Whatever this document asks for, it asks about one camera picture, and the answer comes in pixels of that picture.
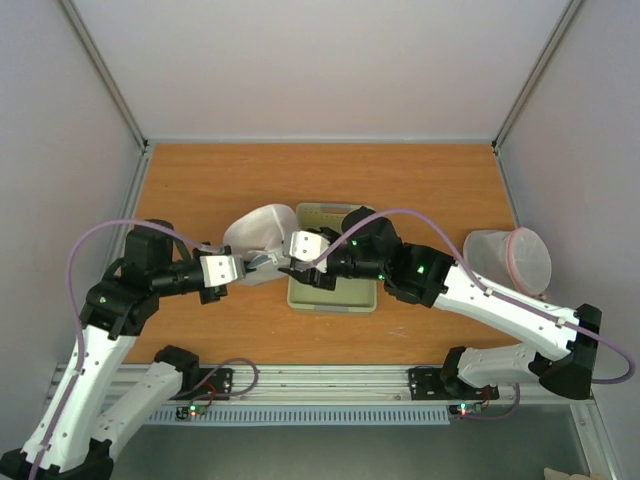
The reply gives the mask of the white mesh laundry bag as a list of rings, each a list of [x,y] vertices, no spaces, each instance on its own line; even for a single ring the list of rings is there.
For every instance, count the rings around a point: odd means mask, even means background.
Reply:
[[[285,237],[299,230],[294,210],[284,204],[259,207],[231,224],[224,233],[223,244],[243,261],[260,256],[260,265],[253,279],[240,281],[245,286],[257,286],[285,276],[278,271],[287,267],[289,259],[283,253]]]

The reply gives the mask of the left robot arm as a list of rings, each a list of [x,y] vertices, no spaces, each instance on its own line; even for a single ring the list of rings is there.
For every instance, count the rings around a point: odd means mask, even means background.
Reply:
[[[123,220],[125,250],[73,306],[76,341],[53,399],[25,444],[1,457],[10,479],[108,479],[131,438],[165,401],[195,395],[204,381],[197,355],[161,349],[147,372],[109,409],[109,387],[163,297],[220,300],[245,276],[228,246],[199,243],[161,220]]]

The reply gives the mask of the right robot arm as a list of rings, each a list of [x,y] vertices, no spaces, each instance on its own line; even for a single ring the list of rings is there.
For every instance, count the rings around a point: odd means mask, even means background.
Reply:
[[[285,235],[283,273],[332,291],[340,279],[378,280],[396,300],[453,312],[517,339],[509,347],[449,350],[439,384],[463,399],[496,384],[537,383],[571,400],[590,396],[602,313],[544,303],[482,278],[460,254],[403,241],[392,222],[367,207],[329,227]]]

